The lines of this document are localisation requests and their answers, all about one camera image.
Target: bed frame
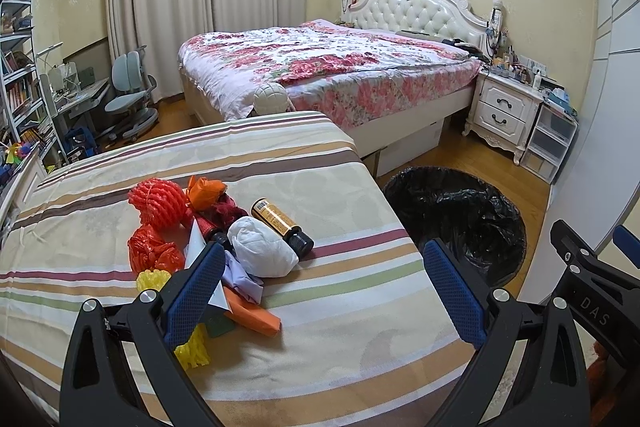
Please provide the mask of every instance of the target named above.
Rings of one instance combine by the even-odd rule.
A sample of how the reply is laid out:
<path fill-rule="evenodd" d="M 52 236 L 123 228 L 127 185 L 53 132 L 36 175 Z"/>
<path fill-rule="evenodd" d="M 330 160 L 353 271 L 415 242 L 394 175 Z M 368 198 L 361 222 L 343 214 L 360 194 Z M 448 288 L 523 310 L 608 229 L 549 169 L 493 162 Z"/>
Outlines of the bed frame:
<path fill-rule="evenodd" d="M 343 18 L 364 30 L 419 37 L 405 33 L 415 32 L 441 39 L 462 39 L 481 50 L 486 46 L 487 23 L 472 13 L 467 0 L 357 0 L 347 8 Z M 180 76 L 187 106 L 200 123 L 223 121 L 182 67 Z M 473 93 L 474 86 L 467 86 L 423 105 L 369 121 L 347 134 L 354 139 L 361 158 L 373 158 L 367 163 L 372 174 L 382 175 L 436 147 L 442 121 L 470 106 Z"/>

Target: pink floral comforter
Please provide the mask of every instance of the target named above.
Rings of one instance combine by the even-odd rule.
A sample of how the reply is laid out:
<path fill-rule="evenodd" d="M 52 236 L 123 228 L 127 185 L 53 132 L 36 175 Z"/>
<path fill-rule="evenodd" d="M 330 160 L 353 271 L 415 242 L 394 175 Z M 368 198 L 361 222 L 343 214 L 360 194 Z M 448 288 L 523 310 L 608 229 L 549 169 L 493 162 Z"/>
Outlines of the pink floral comforter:
<path fill-rule="evenodd" d="M 323 112 L 344 130 L 462 89 L 480 68 L 446 44 L 322 20 L 199 35 L 178 58 L 225 120 L 247 117 L 256 87 L 278 82 L 297 110 Z"/>

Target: striped bedspread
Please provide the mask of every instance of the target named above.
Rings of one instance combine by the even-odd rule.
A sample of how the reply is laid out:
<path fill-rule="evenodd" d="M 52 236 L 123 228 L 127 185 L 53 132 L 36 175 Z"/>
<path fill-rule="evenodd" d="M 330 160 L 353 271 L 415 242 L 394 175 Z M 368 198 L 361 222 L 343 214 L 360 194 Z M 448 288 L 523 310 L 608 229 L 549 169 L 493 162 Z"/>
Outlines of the striped bedspread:
<path fill-rule="evenodd" d="M 80 304 L 136 296 L 127 240 L 140 225 L 127 191 L 151 176 L 218 178 L 243 208 L 268 198 L 315 239 L 311 258 L 266 282 L 282 319 L 268 339 L 237 327 L 208 340 L 190 370 L 228 426 L 420 426 L 472 356 L 422 260 L 327 117 L 295 112 L 203 127 L 62 169 L 38 187 L 0 252 L 0 348 L 31 399 L 56 417 Z M 125 345 L 152 415 L 167 419 Z"/>

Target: black garbage bag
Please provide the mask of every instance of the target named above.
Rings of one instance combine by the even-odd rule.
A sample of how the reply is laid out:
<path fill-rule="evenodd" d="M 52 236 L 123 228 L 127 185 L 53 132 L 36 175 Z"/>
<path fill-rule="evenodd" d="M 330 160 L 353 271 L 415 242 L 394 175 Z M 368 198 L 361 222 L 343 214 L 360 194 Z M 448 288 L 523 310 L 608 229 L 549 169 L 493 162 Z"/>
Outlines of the black garbage bag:
<path fill-rule="evenodd" d="M 505 285 L 522 266 L 524 222 L 493 185 L 454 169 L 413 167 L 391 178 L 383 193 L 420 251 L 441 238 L 490 287 Z"/>

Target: white headboard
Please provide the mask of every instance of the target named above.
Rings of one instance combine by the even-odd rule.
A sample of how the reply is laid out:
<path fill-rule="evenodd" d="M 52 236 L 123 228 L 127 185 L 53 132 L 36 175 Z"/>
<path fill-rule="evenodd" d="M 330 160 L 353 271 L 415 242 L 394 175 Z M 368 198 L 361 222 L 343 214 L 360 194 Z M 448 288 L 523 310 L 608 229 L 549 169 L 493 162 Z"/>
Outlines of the white headboard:
<path fill-rule="evenodd" d="M 358 0 L 347 8 L 344 19 L 363 30 L 458 38 L 485 50 L 486 21 L 471 12 L 467 0 Z"/>

